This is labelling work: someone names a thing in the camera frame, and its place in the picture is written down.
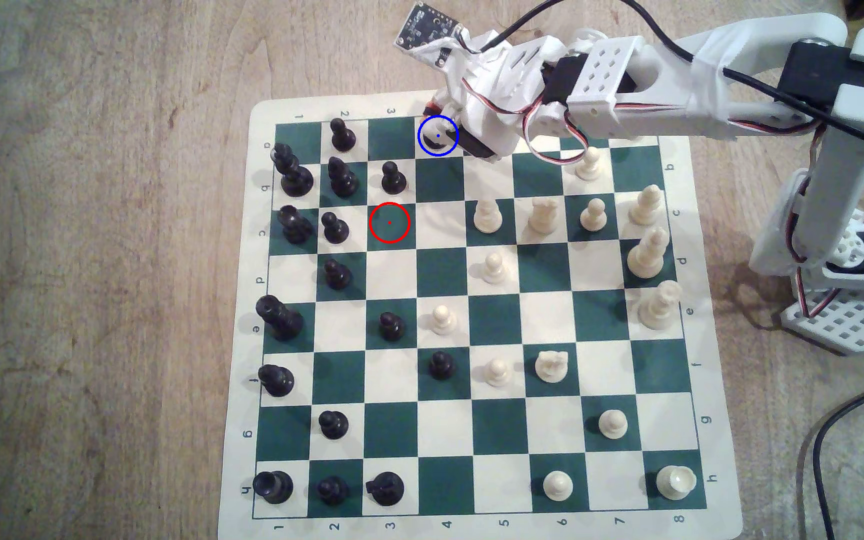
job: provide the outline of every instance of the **wood grain surface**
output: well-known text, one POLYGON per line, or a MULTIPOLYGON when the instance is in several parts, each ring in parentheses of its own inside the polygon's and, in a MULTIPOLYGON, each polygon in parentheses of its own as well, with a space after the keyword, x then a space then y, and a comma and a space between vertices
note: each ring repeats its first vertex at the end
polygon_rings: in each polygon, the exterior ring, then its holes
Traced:
MULTIPOLYGON (((434 5, 472 29, 534 0, 434 5)), ((643 0, 673 37, 833 0, 643 0)), ((392 40, 411 2, 0 0, 0 538, 214 538, 249 113, 434 89, 392 40)), ((529 28, 654 36, 617 2, 529 28)), ((807 460, 864 355, 776 327, 747 268, 805 138, 693 138, 745 538, 824 537, 807 460)), ((840 538, 864 538, 864 407, 826 438, 840 538)))

